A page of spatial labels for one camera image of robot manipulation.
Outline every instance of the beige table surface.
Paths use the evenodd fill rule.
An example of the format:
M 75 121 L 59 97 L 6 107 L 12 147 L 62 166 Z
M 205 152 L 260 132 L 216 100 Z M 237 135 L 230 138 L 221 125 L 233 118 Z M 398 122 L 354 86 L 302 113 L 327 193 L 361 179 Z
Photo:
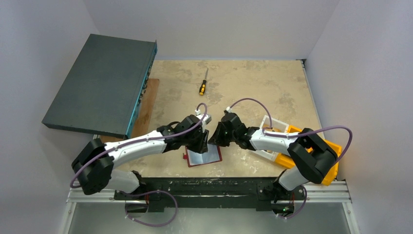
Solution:
M 209 68 L 206 93 L 198 94 Z M 300 128 L 319 129 L 319 120 L 300 61 L 267 60 L 156 60 L 151 78 L 160 79 L 149 132 L 194 114 L 198 103 L 208 105 L 212 136 L 224 109 L 235 101 L 252 97 L 261 101 L 272 117 Z M 265 110 L 246 100 L 233 108 L 243 123 L 259 127 Z M 221 148 L 222 162 L 188 167 L 185 148 L 146 156 L 119 167 L 139 171 L 145 177 L 277 176 L 283 167 L 235 143 Z

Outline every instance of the yellow and black screwdriver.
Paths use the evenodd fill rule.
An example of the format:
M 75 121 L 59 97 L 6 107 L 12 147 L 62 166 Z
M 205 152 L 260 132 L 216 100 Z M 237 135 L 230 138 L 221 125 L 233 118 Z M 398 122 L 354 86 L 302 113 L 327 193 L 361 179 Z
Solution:
M 207 87 L 207 76 L 208 76 L 208 68 L 206 69 L 205 79 L 202 81 L 201 87 L 199 88 L 199 95 L 203 96 L 205 93 L 205 88 Z

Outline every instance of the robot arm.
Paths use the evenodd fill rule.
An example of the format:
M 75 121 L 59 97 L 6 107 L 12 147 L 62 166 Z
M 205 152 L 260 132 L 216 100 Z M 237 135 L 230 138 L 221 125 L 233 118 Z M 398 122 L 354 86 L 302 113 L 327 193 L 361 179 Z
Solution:
M 84 194 L 91 195 L 102 189 L 114 189 L 131 193 L 142 183 L 138 172 L 124 172 L 116 168 L 126 162 L 147 155 L 161 154 L 187 146 L 191 151 L 204 153 L 207 151 L 208 130 L 205 125 L 211 121 L 211 116 L 199 114 L 185 117 L 181 122 L 172 122 L 140 137 L 120 142 L 102 143 L 100 139 L 90 141 L 78 157 L 73 161 L 75 173 L 94 160 L 78 174 L 77 179 Z M 189 131 L 197 122 L 202 123 Z
M 271 150 L 290 156 L 296 166 L 280 175 L 274 182 L 274 187 L 281 186 L 282 189 L 291 191 L 308 181 L 320 184 L 336 163 L 336 152 L 317 134 L 299 136 L 311 131 L 305 128 L 301 133 L 268 136 L 258 127 L 247 128 L 235 113 L 225 111 L 208 142 L 222 147 L 235 142 L 242 149 Z

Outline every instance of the screwdriver handle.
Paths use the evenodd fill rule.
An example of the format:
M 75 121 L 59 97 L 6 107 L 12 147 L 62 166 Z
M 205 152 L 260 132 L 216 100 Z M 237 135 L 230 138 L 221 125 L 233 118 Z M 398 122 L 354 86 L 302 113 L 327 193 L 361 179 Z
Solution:
M 201 95 L 201 96 L 204 95 L 206 86 L 207 86 L 207 80 L 204 79 L 202 81 L 201 87 L 199 88 L 199 95 Z

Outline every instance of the gray wall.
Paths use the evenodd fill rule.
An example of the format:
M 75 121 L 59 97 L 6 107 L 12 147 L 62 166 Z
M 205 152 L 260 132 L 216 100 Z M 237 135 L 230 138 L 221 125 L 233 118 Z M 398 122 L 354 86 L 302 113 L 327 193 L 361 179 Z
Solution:
M 99 32 L 158 40 L 157 59 L 303 59 L 338 0 L 85 0 Z
M 411 0 L 341 0 L 306 62 L 322 125 L 354 130 L 340 171 L 364 234 L 412 233 L 412 14 Z
M 91 136 L 40 122 L 89 33 L 82 0 L 0 1 L 0 233 L 57 233 Z

